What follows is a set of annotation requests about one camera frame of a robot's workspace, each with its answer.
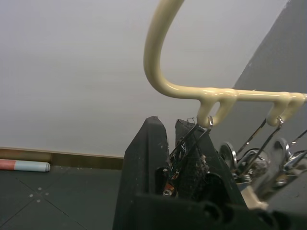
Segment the wooden baseboard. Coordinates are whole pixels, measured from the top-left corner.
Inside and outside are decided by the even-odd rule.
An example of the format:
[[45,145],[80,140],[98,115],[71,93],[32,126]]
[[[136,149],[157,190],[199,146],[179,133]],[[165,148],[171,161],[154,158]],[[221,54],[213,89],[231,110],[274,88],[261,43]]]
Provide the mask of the wooden baseboard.
[[0,147],[0,159],[50,162],[51,165],[121,170],[123,157],[81,155],[65,152],[46,152],[33,149]]

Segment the gray wall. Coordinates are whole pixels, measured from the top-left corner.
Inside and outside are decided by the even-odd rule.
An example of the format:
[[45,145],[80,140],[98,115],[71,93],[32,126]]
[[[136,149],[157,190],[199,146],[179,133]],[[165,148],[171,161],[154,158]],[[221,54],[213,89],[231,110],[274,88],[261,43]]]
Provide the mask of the gray wall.
[[[236,82],[235,89],[307,93],[307,1],[287,3]],[[211,136],[215,147],[230,141],[239,149],[266,117],[271,103],[238,102]],[[279,132],[288,141],[307,129],[307,106],[289,119]],[[249,144],[260,147],[274,130],[266,126]],[[307,135],[292,150],[307,148]]]
[[[191,0],[162,51],[177,84],[231,88],[287,0]],[[143,51],[159,0],[0,1],[0,146],[123,156],[147,117],[174,147],[198,101],[159,94]]]

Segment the white wall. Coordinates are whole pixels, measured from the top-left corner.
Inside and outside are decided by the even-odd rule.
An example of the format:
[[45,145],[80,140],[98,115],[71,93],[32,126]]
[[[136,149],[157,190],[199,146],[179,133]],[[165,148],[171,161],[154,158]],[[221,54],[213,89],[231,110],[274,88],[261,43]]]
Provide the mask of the white wall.
[[[160,95],[142,56],[158,0],[0,1],[0,146],[123,156],[157,115],[171,148],[197,101]],[[286,0],[188,0],[162,69],[177,84],[232,87]]]

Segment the dark gray floor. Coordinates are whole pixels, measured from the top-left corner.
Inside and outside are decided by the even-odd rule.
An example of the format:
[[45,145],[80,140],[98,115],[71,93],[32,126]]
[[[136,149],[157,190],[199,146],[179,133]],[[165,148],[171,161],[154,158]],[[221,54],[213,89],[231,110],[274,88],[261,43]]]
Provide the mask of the dark gray floor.
[[0,171],[0,230],[110,230],[121,171]]

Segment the curved hanger arm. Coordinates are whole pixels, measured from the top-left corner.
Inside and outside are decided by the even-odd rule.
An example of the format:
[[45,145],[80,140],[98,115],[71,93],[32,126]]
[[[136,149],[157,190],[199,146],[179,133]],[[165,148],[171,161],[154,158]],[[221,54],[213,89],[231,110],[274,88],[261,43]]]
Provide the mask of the curved hanger arm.
[[261,92],[234,89],[198,88],[170,83],[160,68],[160,56],[167,31],[184,0],[160,0],[147,34],[144,50],[144,70],[149,83],[160,93],[174,98],[196,99],[201,106],[197,114],[200,126],[208,128],[209,113],[216,102],[220,107],[213,117],[213,125],[220,123],[231,111],[236,101],[268,101],[274,106],[267,116],[267,123],[278,125],[290,118],[306,102],[307,94],[289,92]]

